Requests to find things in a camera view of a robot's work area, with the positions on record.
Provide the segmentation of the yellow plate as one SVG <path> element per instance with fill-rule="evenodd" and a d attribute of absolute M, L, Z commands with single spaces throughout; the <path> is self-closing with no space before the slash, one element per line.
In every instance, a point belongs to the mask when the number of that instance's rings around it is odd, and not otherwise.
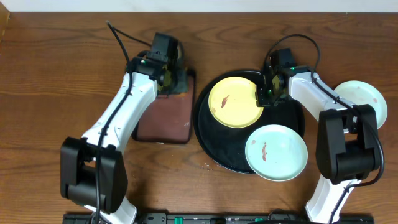
<path fill-rule="evenodd" d="M 229 128 L 245 128 L 262 115 L 256 101 L 256 85 L 243 77 L 227 77 L 211 89 L 208 106 L 213 117 Z"/>

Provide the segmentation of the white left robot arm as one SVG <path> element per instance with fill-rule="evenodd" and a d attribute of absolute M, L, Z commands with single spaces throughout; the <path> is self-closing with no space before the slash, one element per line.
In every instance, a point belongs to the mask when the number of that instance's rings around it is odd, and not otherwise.
<path fill-rule="evenodd" d="M 159 95 L 189 89 L 184 53 L 142 51 L 126 65 L 123 82 L 100 119 L 81 138 L 60 148 L 60 193 L 91 214 L 85 223 L 133 223 L 137 208 L 126 198 L 127 142 L 145 110 Z"/>

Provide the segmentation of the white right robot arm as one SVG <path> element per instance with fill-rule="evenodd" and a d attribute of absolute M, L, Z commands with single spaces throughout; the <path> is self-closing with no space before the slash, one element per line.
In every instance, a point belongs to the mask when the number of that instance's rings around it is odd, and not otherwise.
<path fill-rule="evenodd" d="M 288 96 L 317 120 L 315 155 L 321 176 L 305 210 L 309 223 L 339 222 L 351 190 L 375 184 L 384 172 L 374 108 L 341 97 L 309 66 L 267 65 L 261 74 L 261 105 L 274 105 Z"/>

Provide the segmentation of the green and yellow sponge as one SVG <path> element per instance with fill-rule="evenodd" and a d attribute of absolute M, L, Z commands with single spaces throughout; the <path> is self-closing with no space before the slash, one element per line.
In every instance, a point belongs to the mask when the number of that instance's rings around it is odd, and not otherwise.
<path fill-rule="evenodd" d="M 160 92 L 168 92 L 173 84 L 172 72 L 170 70 L 161 70 L 158 81 L 158 90 Z"/>

